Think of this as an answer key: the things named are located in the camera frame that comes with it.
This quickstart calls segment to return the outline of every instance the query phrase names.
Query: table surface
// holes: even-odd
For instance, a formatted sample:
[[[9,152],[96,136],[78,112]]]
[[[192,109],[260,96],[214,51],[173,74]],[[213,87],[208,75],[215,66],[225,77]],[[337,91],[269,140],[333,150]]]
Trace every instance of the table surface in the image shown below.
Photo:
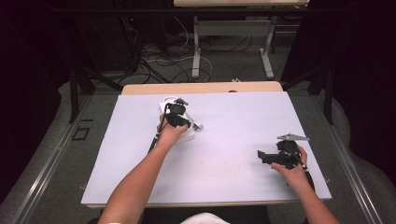
[[[188,101],[190,112],[205,127],[193,139],[177,143],[169,152],[148,207],[298,200],[283,176],[257,157],[257,150],[277,153],[277,136],[304,135],[290,98],[277,82],[241,82],[125,87],[81,203],[89,207],[106,206],[112,190],[146,156],[161,114],[159,102],[170,94]],[[322,200],[330,199],[309,143],[299,145],[308,153],[317,195]]]
[[[175,0],[176,7],[303,6],[309,0]]]

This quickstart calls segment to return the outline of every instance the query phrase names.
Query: white table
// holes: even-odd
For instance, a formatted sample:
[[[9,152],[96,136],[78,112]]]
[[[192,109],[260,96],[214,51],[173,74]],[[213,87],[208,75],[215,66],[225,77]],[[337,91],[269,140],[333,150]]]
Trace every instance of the white table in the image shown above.
[[[176,7],[279,7],[303,6],[309,0],[175,0]],[[276,25],[276,17],[270,21],[199,21],[194,17],[194,59],[191,76],[198,78],[201,49],[200,35],[255,35],[266,36],[264,48],[260,49],[265,75],[274,78],[274,73],[268,58],[271,40]]]
[[[81,203],[104,207],[122,178],[148,153],[161,114],[159,102],[175,95],[190,103],[190,112],[205,127],[193,139],[178,143],[167,155],[147,207],[215,206],[290,203],[298,200],[284,178],[262,164],[257,150],[277,153],[277,136],[304,135],[290,98],[274,89],[275,82],[227,84],[147,85],[163,86],[169,94],[132,92],[126,88],[119,96],[98,158]],[[260,91],[260,84],[271,91]],[[177,86],[187,92],[172,91]],[[139,89],[145,86],[136,85]],[[299,142],[308,153],[308,167],[317,195],[332,196],[308,142]]]

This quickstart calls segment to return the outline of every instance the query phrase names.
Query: forearm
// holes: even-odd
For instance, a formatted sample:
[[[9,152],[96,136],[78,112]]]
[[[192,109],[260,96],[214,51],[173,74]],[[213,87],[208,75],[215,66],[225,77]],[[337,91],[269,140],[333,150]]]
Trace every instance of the forearm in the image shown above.
[[[137,223],[170,147],[156,146],[111,194],[99,223]]]
[[[296,191],[305,211],[309,224],[335,224],[339,223],[332,212],[320,200],[318,195],[309,185]]]

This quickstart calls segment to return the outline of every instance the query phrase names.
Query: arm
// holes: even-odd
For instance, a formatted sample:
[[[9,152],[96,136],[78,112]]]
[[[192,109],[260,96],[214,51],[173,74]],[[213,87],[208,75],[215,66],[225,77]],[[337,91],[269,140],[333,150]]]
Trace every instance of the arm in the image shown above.
[[[302,147],[299,147],[299,149],[301,152],[301,161],[306,164],[306,152]],[[280,172],[286,178],[289,186],[300,198],[305,215],[310,224],[339,223],[337,218],[335,218],[332,212],[312,190],[308,180],[306,179],[302,165],[299,164],[297,167],[288,170],[282,165],[272,163],[271,168]]]
[[[161,131],[157,145],[136,167],[125,176],[111,194],[99,224],[137,223],[149,200],[166,154],[187,126],[174,128],[166,125]]]

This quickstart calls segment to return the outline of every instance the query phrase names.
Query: hand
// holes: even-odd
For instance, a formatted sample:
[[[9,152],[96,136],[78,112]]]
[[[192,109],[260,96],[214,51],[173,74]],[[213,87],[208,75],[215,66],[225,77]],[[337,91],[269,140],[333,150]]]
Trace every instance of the hand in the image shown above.
[[[158,146],[171,148],[177,141],[177,139],[187,131],[187,124],[181,127],[174,128],[172,125],[168,124],[166,118],[160,115],[160,120],[164,119],[162,131],[160,133],[160,138],[158,139]]]
[[[306,160],[307,160],[306,152],[302,147],[298,146],[298,148],[301,153],[301,161],[303,162],[304,165],[306,165]],[[271,168],[280,172],[286,178],[286,181],[288,182],[289,186],[297,194],[299,193],[300,189],[305,189],[306,187],[311,188],[306,178],[303,166],[301,164],[298,164],[293,169],[288,170],[284,166],[279,165],[276,162],[273,162],[271,164]]]

